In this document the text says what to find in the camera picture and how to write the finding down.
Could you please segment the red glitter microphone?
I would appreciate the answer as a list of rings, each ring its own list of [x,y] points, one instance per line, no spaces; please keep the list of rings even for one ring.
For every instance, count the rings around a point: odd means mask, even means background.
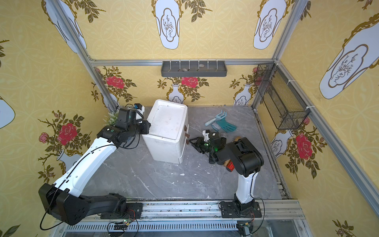
[[[233,162],[229,162],[226,166],[226,170],[229,171],[229,172],[233,172],[235,169],[235,166],[234,166],[234,163]]]

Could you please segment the white plastic drawer cabinet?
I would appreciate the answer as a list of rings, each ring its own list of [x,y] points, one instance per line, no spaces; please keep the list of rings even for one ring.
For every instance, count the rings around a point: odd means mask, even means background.
[[[156,100],[147,118],[151,124],[143,139],[153,160],[180,164],[189,139],[188,107],[170,101]]]

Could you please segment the black rhinestone microphone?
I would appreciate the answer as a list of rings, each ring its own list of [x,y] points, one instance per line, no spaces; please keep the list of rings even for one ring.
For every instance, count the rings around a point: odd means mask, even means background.
[[[220,137],[227,139],[228,138],[228,134],[226,132],[221,132],[220,133]]]
[[[213,154],[212,153],[210,153],[209,154],[209,161],[208,161],[211,165],[213,165],[213,164],[215,164],[216,162],[215,162],[215,160],[214,160],[214,157],[213,157]]]

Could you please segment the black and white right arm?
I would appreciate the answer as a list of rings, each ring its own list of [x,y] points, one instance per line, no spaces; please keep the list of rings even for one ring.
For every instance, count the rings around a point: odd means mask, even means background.
[[[252,209],[255,205],[254,185],[264,159],[250,141],[246,137],[230,143],[225,137],[197,137],[190,139],[189,144],[199,153],[207,154],[210,164],[228,162],[227,169],[237,171],[239,177],[233,205],[238,211]]]

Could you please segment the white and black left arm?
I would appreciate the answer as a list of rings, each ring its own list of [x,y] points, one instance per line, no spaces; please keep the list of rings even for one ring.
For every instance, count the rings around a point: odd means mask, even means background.
[[[122,195],[84,196],[82,193],[90,178],[117,148],[131,150],[136,137],[149,133],[151,124],[144,118],[144,111],[141,104],[121,107],[115,124],[103,127],[84,155],[64,175],[53,184],[41,186],[38,194],[45,214],[73,226],[94,214],[123,217],[129,213]]]

